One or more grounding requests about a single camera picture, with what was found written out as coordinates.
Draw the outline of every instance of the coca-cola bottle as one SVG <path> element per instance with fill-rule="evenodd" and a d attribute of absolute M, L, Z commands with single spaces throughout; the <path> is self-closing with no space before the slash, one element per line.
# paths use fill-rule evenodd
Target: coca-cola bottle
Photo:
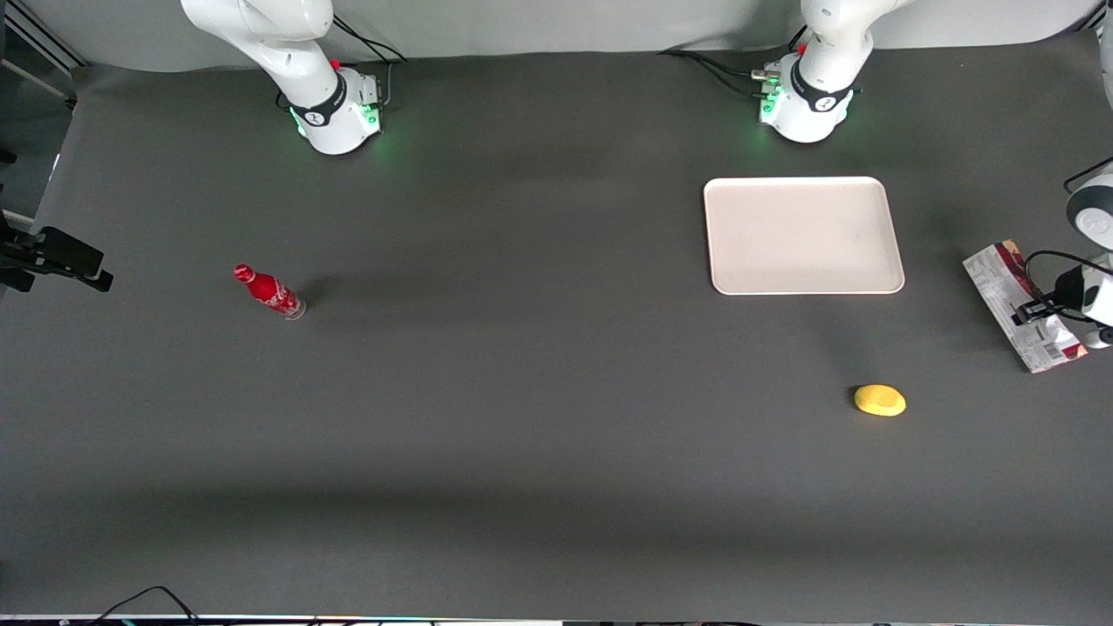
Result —
<path fill-rule="evenodd" d="M 243 263 L 232 273 L 247 285 L 252 297 L 283 317 L 297 320 L 305 313 L 305 302 L 270 274 L 260 274 Z"/>

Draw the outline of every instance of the gray table surface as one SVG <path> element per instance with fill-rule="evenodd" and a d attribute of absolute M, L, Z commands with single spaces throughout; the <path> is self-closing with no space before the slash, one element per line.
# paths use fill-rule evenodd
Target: gray table surface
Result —
<path fill-rule="evenodd" d="M 339 158 L 262 72 L 88 71 L 39 223 L 117 280 L 3 303 L 0 608 L 1113 623 L 1113 354 L 1026 373 L 961 265 L 1087 250 L 1099 71 L 880 51 L 799 146 L 678 59 L 422 60 Z M 715 292 L 703 184 L 799 175 L 885 184 L 904 291 Z"/>

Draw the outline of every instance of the cable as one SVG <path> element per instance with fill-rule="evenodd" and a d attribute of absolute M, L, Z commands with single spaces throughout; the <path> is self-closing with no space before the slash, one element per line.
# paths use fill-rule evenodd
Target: cable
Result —
<path fill-rule="evenodd" d="M 398 52 L 398 51 L 397 51 L 397 50 L 395 50 L 395 49 L 394 49 L 393 47 L 391 47 L 391 46 L 387 46 L 386 43 L 383 43 L 382 41 L 375 41 L 374 39 L 367 39 L 366 37 L 364 37 L 364 36 L 362 36 L 362 35 L 359 35 L 358 32 L 356 32 L 356 30 L 355 30 L 354 28 L 352 28 L 351 26 L 348 26 L 348 25 L 347 25 L 347 22 L 345 22 L 345 21 L 344 21 L 344 20 L 342 20 L 341 18 L 338 18 L 338 17 L 334 17 L 334 18 L 333 18 L 333 22 L 334 22 L 334 23 L 336 23 L 336 26 L 338 26 L 338 27 L 341 28 L 341 30 L 343 30 L 344 32 L 346 32 L 346 33 L 351 35 L 352 37 L 355 37 L 355 38 L 356 38 L 356 39 L 358 39 L 359 41 L 363 41 L 363 42 L 364 42 L 364 45 L 365 45 L 365 46 L 367 46 L 368 48 L 371 48 L 372 46 L 378 46 L 380 48 L 386 48 L 386 49 L 387 49 L 387 50 L 390 50 L 391 52 L 394 52 L 394 55 L 395 55 L 395 56 L 396 56 L 396 57 L 398 58 L 398 60 L 401 60 L 402 62 L 404 62 L 404 63 L 405 63 L 405 62 L 408 62 L 408 61 L 410 61 L 410 59 L 405 58 L 405 57 L 404 57 L 404 56 L 402 55 L 402 52 Z M 387 61 L 387 60 L 386 60 L 386 58 L 385 58 L 385 57 L 383 57 L 383 61 L 384 61 L 384 62 L 390 62 L 390 61 Z"/>
<path fill-rule="evenodd" d="M 1091 172 L 1097 169 L 1099 167 L 1104 167 L 1104 166 L 1106 166 L 1106 165 L 1109 165 L 1111 163 L 1113 163 L 1113 157 L 1110 157 L 1110 158 L 1107 158 L 1105 160 L 1102 160 L 1097 165 L 1092 165 L 1092 166 L 1087 167 L 1086 169 L 1083 169 L 1082 172 L 1075 174 L 1074 176 L 1071 176 L 1066 180 L 1063 180 L 1063 190 L 1066 192 L 1066 193 L 1068 193 L 1068 194 L 1073 194 L 1074 192 L 1071 190 L 1071 183 L 1074 183 L 1075 180 L 1077 180 L 1078 178 L 1082 178 L 1086 174 L 1090 174 Z"/>
<path fill-rule="evenodd" d="M 1058 307 L 1052 306 L 1051 303 L 1047 302 L 1047 296 L 1044 295 L 1043 291 L 1041 291 L 1040 287 L 1036 286 L 1035 281 L 1032 280 L 1032 275 L 1028 273 L 1028 267 L 1032 266 L 1032 260 L 1037 256 L 1058 256 L 1062 258 L 1068 258 L 1071 261 L 1074 261 L 1075 263 L 1081 263 L 1082 265 L 1086 265 L 1100 272 L 1104 272 L 1111 276 L 1113 276 L 1113 270 L 1110 270 L 1109 267 L 1102 267 L 1101 265 L 1094 263 L 1093 261 L 1090 261 L 1089 258 L 1082 258 L 1081 256 L 1075 256 L 1073 254 L 1058 252 L 1055 250 L 1037 250 L 1036 252 L 1033 252 L 1032 254 L 1028 255 L 1027 258 L 1024 260 L 1024 278 L 1027 280 L 1028 286 L 1032 287 L 1032 295 L 1034 295 L 1035 299 L 1040 301 L 1040 304 L 1043 304 L 1045 309 L 1055 310 L 1055 313 L 1057 315 L 1062 315 L 1067 320 L 1074 320 L 1075 322 L 1094 322 L 1094 320 L 1085 315 L 1080 317 L 1077 315 L 1065 313 L 1062 306 Z"/>
<path fill-rule="evenodd" d="M 718 80 L 719 84 L 722 85 L 723 87 L 726 87 L 727 89 L 730 89 L 735 94 L 739 94 L 741 96 L 749 96 L 750 95 L 749 91 L 746 91 L 746 90 L 741 89 L 740 87 L 738 87 L 737 85 L 731 84 L 729 80 L 727 80 L 727 78 L 725 76 L 722 76 L 721 74 L 719 74 L 719 71 L 722 71 L 722 72 L 725 72 L 725 74 L 727 74 L 729 76 L 749 78 L 749 76 L 750 76 L 749 72 L 742 72 L 742 71 L 736 70 L 736 69 L 733 69 L 731 67 L 728 67 L 728 66 L 726 66 L 723 63 L 720 63 L 719 61 L 717 61 L 717 60 L 715 60 L 715 59 L 712 59 L 710 57 L 707 57 L 705 55 L 700 55 L 699 52 L 691 52 L 689 50 L 669 49 L 669 50 L 661 50 L 660 52 L 658 52 L 658 55 L 662 55 L 662 56 L 666 56 L 666 57 L 678 57 L 678 58 L 682 58 L 682 59 L 691 59 L 691 60 L 696 61 L 696 63 L 699 65 L 699 67 L 706 69 L 708 71 L 708 74 L 710 74 L 711 76 L 713 76 L 715 79 Z"/>
<path fill-rule="evenodd" d="M 788 50 L 789 51 L 791 51 L 792 48 L 796 48 L 796 43 L 800 40 L 801 37 L 804 37 L 804 31 L 806 31 L 806 30 L 808 30 L 808 25 L 801 26 L 800 30 L 796 31 L 796 35 L 792 36 L 792 39 L 790 39 L 789 42 L 788 42 Z"/>
<path fill-rule="evenodd" d="M 725 74 L 729 74 L 730 76 L 740 76 L 740 77 L 743 77 L 743 78 L 749 78 L 750 77 L 750 72 L 748 72 L 748 71 L 742 71 L 742 70 L 739 70 L 739 69 L 735 69 L 735 68 L 732 68 L 730 66 L 723 65 L 723 63 L 721 63 L 721 62 L 712 59 L 711 57 L 708 57 L 707 55 L 701 55 L 699 52 L 692 52 L 691 50 L 678 50 L 676 48 L 669 48 L 668 50 L 661 50 L 660 52 L 658 52 L 658 55 L 663 55 L 666 57 L 680 57 L 680 58 L 684 58 L 684 59 L 692 59 L 695 61 L 703 61 L 706 63 L 710 63 L 716 69 L 718 69 L 718 70 L 720 70 L 720 71 L 722 71 Z"/>
<path fill-rule="evenodd" d="M 355 37 L 356 39 L 358 39 L 367 48 L 371 48 L 371 51 L 374 52 L 376 56 L 378 56 L 380 59 L 383 59 L 384 63 L 391 65 L 391 60 L 387 59 L 385 56 L 383 56 L 383 53 L 378 51 L 378 48 L 375 48 L 374 46 L 372 46 L 370 40 L 363 39 L 358 35 L 356 35 L 354 30 L 348 30 L 347 28 L 345 28 L 343 26 L 339 26 L 339 29 L 343 30 L 344 32 L 351 35 L 352 37 Z"/>
<path fill-rule="evenodd" d="M 393 74 L 394 74 L 394 63 L 387 63 L 386 65 L 386 97 L 383 98 L 383 101 L 378 104 L 380 107 L 385 107 L 386 105 L 391 104 L 391 77 L 393 76 Z"/>
<path fill-rule="evenodd" d="M 749 96 L 750 95 L 749 91 L 746 91 L 746 90 L 741 89 L 740 87 L 738 87 L 737 85 L 731 84 L 722 75 L 720 75 L 719 72 L 715 71 L 715 68 L 712 66 L 710 66 L 710 65 L 708 65 L 708 63 L 706 63 L 706 62 L 703 62 L 701 60 L 698 60 L 698 59 L 696 60 L 696 62 L 699 65 L 699 67 L 706 69 L 708 71 L 708 74 L 710 74 L 711 76 L 713 76 L 715 79 L 718 80 L 719 84 L 722 85 L 723 87 L 726 87 L 727 89 L 730 89 L 731 91 L 733 91 L 735 94 L 738 94 L 740 96 Z"/>
<path fill-rule="evenodd" d="M 181 598 L 179 598 L 178 596 L 174 595 L 174 591 L 167 589 L 166 587 L 164 587 L 161 585 L 155 585 L 154 587 L 147 587 L 146 589 L 144 589 L 142 591 L 139 591 L 138 594 L 131 596 L 130 598 L 128 598 L 126 600 L 120 600 L 120 601 L 114 604 L 112 606 L 110 606 L 108 608 L 108 610 L 106 610 L 105 613 L 101 613 L 100 617 L 98 617 L 98 618 L 93 619 L 92 622 L 90 622 L 90 624 L 100 624 L 101 622 L 105 620 L 106 617 L 108 617 L 109 615 L 116 613 L 116 609 L 118 609 L 121 606 L 128 604 L 129 601 L 131 601 L 134 599 L 137 599 L 137 598 L 139 598 L 139 597 L 141 597 L 141 596 L 144 596 L 144 595 L 146 595 L 146 594 L 148 594 L 150 591 L 154 591 L 154 590 L 159 590 L 159 591 L 162 591 L 164 594 L 166 594 L 167 596 L 170 596 L 170 599 L 174 600 L 174 603 L 176 605 L 178 605 L 179 608 L 181 608 L 181 613 L 186 614 L 186 618 L 189 619 L 189 624 L 191 626 L 197 626 L 197 614 L 194 613 L 193 609 L 190 609 L 188 606 L 186 606 L 186 603 L 181 601 Z"/>

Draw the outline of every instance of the yellow lemon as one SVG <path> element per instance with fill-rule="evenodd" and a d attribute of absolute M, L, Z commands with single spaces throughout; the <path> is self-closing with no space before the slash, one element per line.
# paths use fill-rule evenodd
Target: yellow lemon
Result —
<path fill-rule="evenodd" d="M 854 403 L 863 411 L 892 418 L 908 408 L 900 392 L 885 384 L 867 384 L 854 392 Z"/>

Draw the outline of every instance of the white backdrop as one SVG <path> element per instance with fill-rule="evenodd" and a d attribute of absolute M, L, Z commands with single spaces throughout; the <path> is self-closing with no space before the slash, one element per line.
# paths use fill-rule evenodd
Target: white backdrop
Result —
<path fill-rule="evenodd" d="M 91 61 L 180 71 L 248 66 L 227 43 L 189 23 L 178 0 L 23 0 Z M 879 48 L 1035 41 L 1099 0 L 918 0 L 881 18 Z M 762 48 L 800 23 L 798 0 L 334 0 L 367 37 L 411 57 L 554 51 Z M 370 52 L 333 29 L 323 46 L 342 60 Z"/>

